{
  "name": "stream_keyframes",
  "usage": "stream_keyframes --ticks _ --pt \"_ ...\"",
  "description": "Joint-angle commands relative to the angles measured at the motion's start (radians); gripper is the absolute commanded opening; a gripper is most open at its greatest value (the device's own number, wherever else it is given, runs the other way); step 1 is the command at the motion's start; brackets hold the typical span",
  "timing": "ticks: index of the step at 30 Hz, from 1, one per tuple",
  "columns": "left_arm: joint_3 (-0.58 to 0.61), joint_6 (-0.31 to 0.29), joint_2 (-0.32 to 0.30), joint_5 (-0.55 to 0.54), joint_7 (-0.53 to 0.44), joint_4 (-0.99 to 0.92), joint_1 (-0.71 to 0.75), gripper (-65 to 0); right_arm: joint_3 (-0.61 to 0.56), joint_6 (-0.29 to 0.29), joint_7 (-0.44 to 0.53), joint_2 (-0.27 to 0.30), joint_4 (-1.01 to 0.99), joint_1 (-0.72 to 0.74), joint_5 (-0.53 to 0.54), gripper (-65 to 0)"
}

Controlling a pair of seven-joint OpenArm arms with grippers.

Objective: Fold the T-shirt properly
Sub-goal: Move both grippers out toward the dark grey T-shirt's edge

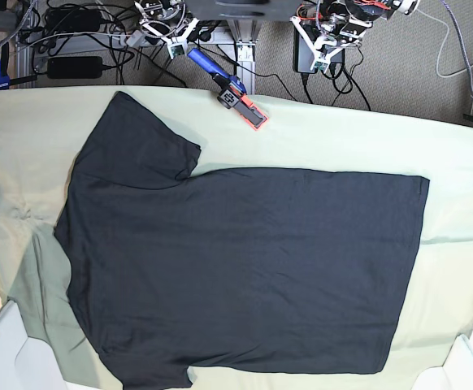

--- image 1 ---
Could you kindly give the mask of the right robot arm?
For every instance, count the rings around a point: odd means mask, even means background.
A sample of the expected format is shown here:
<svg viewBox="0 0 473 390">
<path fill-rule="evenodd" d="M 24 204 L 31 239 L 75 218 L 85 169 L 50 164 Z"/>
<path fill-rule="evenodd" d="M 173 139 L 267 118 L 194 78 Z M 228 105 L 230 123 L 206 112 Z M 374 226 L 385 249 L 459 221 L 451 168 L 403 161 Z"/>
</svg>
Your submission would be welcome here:
<svg viewBox="0 0 473 390">
<path fill-rule="evenodd" d="M 185 1 L 135 1 L 139 31 L 151 45 L 163 43 L 172 58 L 185 54 L 199 19 Z"/>
</svg>

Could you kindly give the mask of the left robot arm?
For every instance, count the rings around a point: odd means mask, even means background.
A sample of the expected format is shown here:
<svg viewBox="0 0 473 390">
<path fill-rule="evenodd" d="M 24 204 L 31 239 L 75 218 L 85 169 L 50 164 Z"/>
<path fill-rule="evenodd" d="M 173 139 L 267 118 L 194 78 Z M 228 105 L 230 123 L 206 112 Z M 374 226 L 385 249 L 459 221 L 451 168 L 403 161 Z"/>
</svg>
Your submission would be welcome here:
<svg viewBox="0 0 473 390">
<path fill-rule="evenodd" d="M 343 50 L 360 47 L 376 20 L 410 15 L 418 6 L 418 0 L 305 1 L 290 21 L 312 53 L 311 66 L 321 69 Z"/>
</svg>

